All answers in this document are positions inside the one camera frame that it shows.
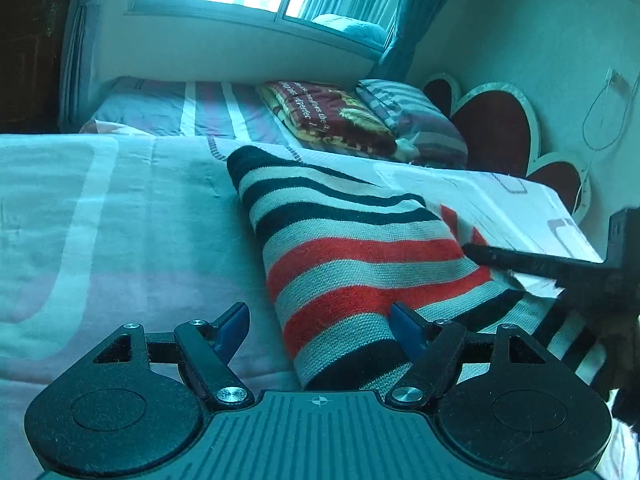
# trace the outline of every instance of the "wooden door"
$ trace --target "wooden door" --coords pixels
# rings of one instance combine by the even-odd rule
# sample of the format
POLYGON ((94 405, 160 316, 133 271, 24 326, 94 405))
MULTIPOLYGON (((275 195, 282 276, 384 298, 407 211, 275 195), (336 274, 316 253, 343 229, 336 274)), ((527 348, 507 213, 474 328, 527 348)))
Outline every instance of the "wooden door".
POLYGON ((0 132, 57 132, 69 1, 0 0, 0 132))

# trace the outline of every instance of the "bedsheet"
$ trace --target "bedsheet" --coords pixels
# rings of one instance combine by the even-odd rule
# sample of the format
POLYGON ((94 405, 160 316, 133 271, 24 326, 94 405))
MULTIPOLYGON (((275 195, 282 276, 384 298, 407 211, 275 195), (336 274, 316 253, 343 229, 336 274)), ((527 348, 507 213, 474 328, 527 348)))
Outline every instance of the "bedsheet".
POLYGON ((157 136, 211 135, 298 145, 255 87, 242 84, 123 77, 92 119, 126 124, 157 136))
MULTIPOLYGON (((170 330, 251 309, 230 363, 254 391, 298 388, 264 285, 259 249, 226 173, 245 141, 215 137, 0 137, 0 471, 40 472, 24 436, 28 403, 125 322, 170 330)), ((552 190, 485 173, 428 170, 290 146, 283 158, 344 171, 455 209, 489 243, 601 261, 552 190)), ((555 295, 547 280, 520 277, 555 295)), ((175 376, 172 368, 159 372, 175 376)), ((616 424, 600 463, 634 479, 636 443, 616 424)))

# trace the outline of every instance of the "red stripe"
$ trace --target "red stripe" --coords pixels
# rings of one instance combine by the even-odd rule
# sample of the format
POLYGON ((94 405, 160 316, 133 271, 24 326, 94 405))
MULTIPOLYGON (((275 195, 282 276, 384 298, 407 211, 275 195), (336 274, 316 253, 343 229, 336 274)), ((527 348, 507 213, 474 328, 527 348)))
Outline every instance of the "red stripe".
POLYGON ((337 288, 307 303, 288 320, 284 342, 292 358, 327 328, 356 314, 385 316, 391 304, 402 301, 412 309, 449 300, 491 280, 488 267, 479 267, 468 276, 449 283, 431 283, 409 288, 382 289, 365 285, 337 288))
POLYGON ((475 227, 474 227, 474 232, 471 235, 471 243, 475 245, 487 245, 486 240, 480 234, 480 231, 478 231, 478 229, 476 229, 475 227))
POLYGON ((440 210, 442 212, 442 219, 444 223, 449 226, 451 234, 457 240, 458 239, 458 213, 450 209, 449 207, 440 204, 440 210))
POLYGON ((267 287, 271 301, 295 277, 307 270, 334 260, 358 260, 371 264, 409 262, 449 262, 462 258, 455 240, 401 240, 380 242, 353 238, 317 238, 301 244, 281 257, 271 267, 267 287))

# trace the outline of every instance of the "screw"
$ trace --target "screw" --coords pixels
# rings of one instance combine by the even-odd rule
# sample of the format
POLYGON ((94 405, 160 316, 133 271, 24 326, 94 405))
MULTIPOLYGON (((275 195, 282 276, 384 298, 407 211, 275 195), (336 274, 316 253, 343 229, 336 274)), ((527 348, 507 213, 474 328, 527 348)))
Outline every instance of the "screw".
POLYGON ((393 390, 391 396, 397 402, 418 402, 422 398, 422 392, 413 386, 402 386, 393 390))
POLYGON ((244 388, 238 386, 228 386, 226 388, 220 388, 216 392, 216 397, 220 402, 225 404, 236 404, 242 402, 247 398, 248 393, 244 388))

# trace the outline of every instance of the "striped towel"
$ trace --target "striped towel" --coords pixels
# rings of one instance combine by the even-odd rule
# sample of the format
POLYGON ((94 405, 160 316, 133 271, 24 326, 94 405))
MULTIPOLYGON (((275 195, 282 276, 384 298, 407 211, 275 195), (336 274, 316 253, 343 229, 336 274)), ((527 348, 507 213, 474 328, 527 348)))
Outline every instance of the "striped towel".
MULTIPOLYGON (((301 384, 377 389, 410 364, 386 321, 402 301, 427 320, 472 332, 516 323, 598 391, 604 347, 575 313, 479 267, 460 247, 481 234, 444 206, 255 146, 227 169, 262 248, 267 286, 301 384)), ((488 365, 464 365, 460 380, 488 365)))

